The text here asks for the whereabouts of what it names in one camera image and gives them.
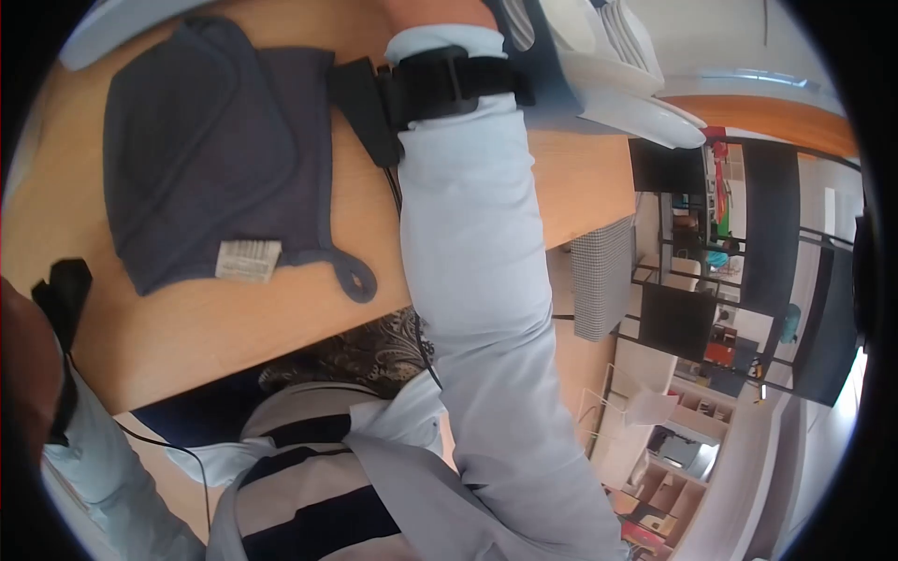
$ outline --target checkered fabric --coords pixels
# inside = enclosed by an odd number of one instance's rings
[[[623,320],[633,270],[633,221],[621,218],[571,242],[574,333],[588,341],[608,335]]]

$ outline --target hand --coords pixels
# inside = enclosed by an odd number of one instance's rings
[[[393,34],[421,25],[465,23],[496,29],[496,18],[480,0],[381,0]]]
[[[62,391],[62,358],[50,322],[38,305],[2,279],[0,375],[13,402],[29,454],[40,463]]]

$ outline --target paisley fabric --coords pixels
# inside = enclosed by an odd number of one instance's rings
[[[411,307],[403,308],[275,359],[262,369],[259,385],[274,392],[308,381],[347,381],[392,399],[426,368],[418,350],[415,319]],[[433,345],[422,337],[421,346],[432,361]]]

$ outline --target fabric label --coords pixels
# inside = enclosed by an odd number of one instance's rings
[[[244,283],[267,283],[281,254],[279,240],[222,241],[218,248],[216,276]]]

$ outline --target black device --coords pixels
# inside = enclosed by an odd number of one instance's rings
[[[526,78],[510,60],[469,57],[458,46],[418,53],[376,71],[370,58],[359,58],[332,67],[327,84],[330,102],[374,164],[387,169],[399,164],[398,133],[412,121],[472,113],[481,97],[498,93],[513,92],[518,105],[535,103]]]

